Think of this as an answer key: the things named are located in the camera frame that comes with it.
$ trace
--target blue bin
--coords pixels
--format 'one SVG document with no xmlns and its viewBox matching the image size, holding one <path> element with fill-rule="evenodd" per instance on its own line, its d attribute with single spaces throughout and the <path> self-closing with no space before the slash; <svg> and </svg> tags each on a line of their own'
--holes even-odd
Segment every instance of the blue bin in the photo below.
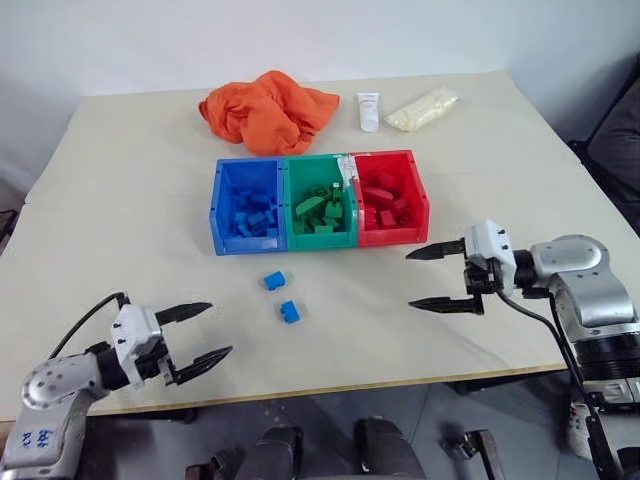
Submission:
<svg viewBox="0 0 640 480">
<path fill-rule="evenodd" d="M 218 160 L 209 213 L 216 253 L 238 255 L 285 251 L 287 235 L 283 199 L 282 159 Z M 275 217 L 275 224 L 267 226 L 265 231 L 250 231 L 249 224 L 237 221 L 256 213 L 260 217 L 267 208 Z"/>
</svg>

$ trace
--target green block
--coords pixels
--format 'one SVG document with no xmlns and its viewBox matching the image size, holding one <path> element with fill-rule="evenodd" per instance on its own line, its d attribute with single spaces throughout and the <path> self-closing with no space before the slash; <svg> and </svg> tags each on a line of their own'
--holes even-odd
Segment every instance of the green block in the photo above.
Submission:
<svg viewBox="0 0 640 480">
<path fill-rule="evenodd" d="M 293 222 L 293 231 L 298 235 L 304 233 L 304 230 L 305 230 L 304 227 L 305 227 L 305 222 L 301 222 L 301 221 Z"/>
<path fill-rule="evenodd" d="M 327 202 L 324 208 L 324 216 L 328 218 L 342 218 L 342 203 Z"/>
<path fill-rule="evenodd" d="M 340 185 L 338 182 L 335 182 L 331 186 L 331 199 L 334 202 L 342 203 L 342 185 Z"/>
<path fill-rule="evenodd" d="M 324 198 L 322 197 L 311 197 L 307 198 L 304 202 L 299 203 L 296 207 L 296 216 L 298 218 L 304 217 L 305 215 L 313 215 L 315 211 L 322 211 L 322 204 L 324 203 Z"/>
<path fill-rule="evenodd" d="M 309 190 L 310 197 L 322 197 L 324 200 L 331 199 L 331 192 L 322 185 L 316 185 Z"/>
<path fill-rule="evenodd" d="M 331 225 L 316 225 L 316 233 L 333 233 L 333 227 Z"/>
<path fill-rule="evenodd" d="M 334 230 L 340 226 L 340 222 L 331 217 L 324 217 L 324 224 L 332 226 Z"/>
</svg>

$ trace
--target red block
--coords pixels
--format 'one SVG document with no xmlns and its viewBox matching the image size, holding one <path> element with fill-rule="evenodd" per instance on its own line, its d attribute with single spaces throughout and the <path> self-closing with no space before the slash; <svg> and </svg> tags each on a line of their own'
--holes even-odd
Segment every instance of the red block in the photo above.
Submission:
<svg viewBox="0 0 640 480">
<path fill-rule="evenodd" d="M 382 210 L 378 213 L 378 216 L 380 217 L 380 228 L 382 230 L 396 228 L 396 219 L 393 218 L 393 213 L 390 210 Z"/>
<path fill-rule="evenodd" d="M 394 194 L 399 193 L 402 190 L 402 180 L 397 176 L 389 172 L 378 173 L 372 182 L 376 187 L 386 190 Z"/>
<path fill-rule="evenodd" d="M 362 187 L 362 198 L 364 203 L 381 209 L 388 209 L 393 203 L 393 195 L 390 192 L 376 187 Z"/>
<path fill-rule="evenodd" d="M 398 222 L 399 227 L 411 227 L 412 226 L 411 213 L 409 213 L 408 211 L 405 211 L 403 213 L 398 214 L 396 216 L 396 222 Z"/>
<path fill-rule="evenodd" d="M 408 207 L 409 207 L 409 203 L 407 203 L 407 199 L 399 198 L 398 200 L 393 201 L 391 210 L 393 211 L 393 213 L 398 215 L 399 213 L 402 213 L 403 211 L 405 211 Z"/>
<path fill-rule="evenodd" d="M 378 212 L 375 208 L 364 209 L 364 228 L 367 230 L 378 230 Z"/>
</svg>

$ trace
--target sticker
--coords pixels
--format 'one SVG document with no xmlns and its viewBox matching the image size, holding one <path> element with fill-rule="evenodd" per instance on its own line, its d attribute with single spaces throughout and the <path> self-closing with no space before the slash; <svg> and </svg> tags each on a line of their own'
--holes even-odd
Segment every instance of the sticker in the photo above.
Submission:
<svg viewBox="0 0 640 480">
<path fill-rule="evenodd" d="M 351 185 L 351 180 L 358 179 L 358 169 L 356 168 L 356 159 L 353 155 L 338 155 L 338 168 L 342 175 L 342 189 L 346 190 Z"/>
</svg>

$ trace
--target red bin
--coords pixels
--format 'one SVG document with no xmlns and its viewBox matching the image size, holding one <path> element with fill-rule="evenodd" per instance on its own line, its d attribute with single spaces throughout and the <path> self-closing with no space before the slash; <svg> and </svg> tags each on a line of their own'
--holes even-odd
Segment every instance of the red bin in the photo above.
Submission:
<svg viewBox="0 0 640 480">
<path fill-rule="evenodd" d="M 429 199 L 411 150 L 354 153 L 358 246 L 424 243 Z"/>
</svg>

